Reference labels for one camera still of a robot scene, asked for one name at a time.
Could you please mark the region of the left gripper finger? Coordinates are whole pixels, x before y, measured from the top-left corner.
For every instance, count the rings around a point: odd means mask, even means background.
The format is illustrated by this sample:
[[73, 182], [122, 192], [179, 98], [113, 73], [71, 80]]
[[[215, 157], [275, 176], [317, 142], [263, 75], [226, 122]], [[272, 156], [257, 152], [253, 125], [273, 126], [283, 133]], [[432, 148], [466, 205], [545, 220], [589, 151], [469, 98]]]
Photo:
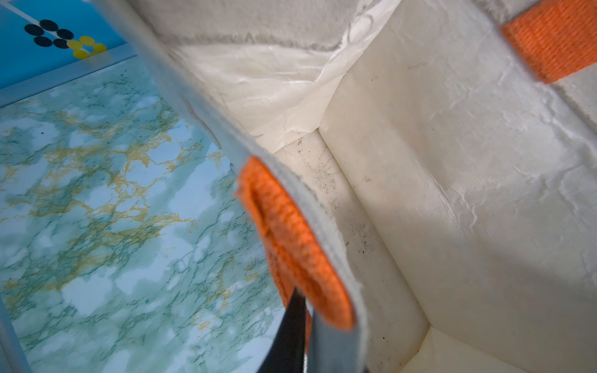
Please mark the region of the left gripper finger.
[[302, 373], [306, 343], [306, 300], [297, 288], [258, 373]]

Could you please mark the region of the beige canvas bag orange handles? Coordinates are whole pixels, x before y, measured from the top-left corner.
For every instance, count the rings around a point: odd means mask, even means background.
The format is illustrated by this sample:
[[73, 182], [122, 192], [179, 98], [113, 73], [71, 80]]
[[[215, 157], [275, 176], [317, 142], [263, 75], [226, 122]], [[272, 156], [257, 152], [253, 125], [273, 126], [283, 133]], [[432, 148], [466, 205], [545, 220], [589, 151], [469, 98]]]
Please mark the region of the beige canvas bag orange handles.
[[309, 372], [596, 370], [594, 1], [98, 1], [229, 157]]

